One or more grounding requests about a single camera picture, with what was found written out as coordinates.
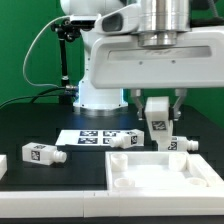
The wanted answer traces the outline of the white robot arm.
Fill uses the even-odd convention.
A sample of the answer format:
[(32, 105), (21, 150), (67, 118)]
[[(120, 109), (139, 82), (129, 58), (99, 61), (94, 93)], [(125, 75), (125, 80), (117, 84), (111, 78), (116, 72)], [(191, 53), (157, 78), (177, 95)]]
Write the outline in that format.
[(191, 10), (212, 0), (60, 0), (72, 28), (84, 40), (87, 71), (79, 84), (80, 106), (115, 109), (123, 89), (139, 114), (143, 89), (174, 89), (165, 108), (178, 119), (190, 88), (224, 87), (224, 17), (192, 19)]

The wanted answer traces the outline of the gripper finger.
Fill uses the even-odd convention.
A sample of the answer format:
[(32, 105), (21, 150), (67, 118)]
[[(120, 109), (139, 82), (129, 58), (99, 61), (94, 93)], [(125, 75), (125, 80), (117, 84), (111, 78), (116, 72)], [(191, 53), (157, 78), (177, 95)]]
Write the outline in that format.
[(141, 90), (140, 89), (132, 89), (130, 91), (131, 99), (137, 108), (137, 115), (139, 120), (144, 119), (144, 105), (141, 101)]
[(175, 96), (177, 97), (173, 106), (169, 107), (169, 119), (178, 121), (181, 116), (180, 107), (184, 103), (187, 96), (186, 88), (178, 88), (175, 90)]

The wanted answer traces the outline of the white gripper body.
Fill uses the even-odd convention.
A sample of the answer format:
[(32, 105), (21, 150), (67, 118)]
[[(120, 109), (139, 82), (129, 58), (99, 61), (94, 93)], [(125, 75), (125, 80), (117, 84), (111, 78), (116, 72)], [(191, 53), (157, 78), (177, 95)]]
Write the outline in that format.
[(169, 48), (141, 47), (134, 35), (101, 38), (89, 79), (103, 89), (224, 87), (224, 26), (194, 28)]

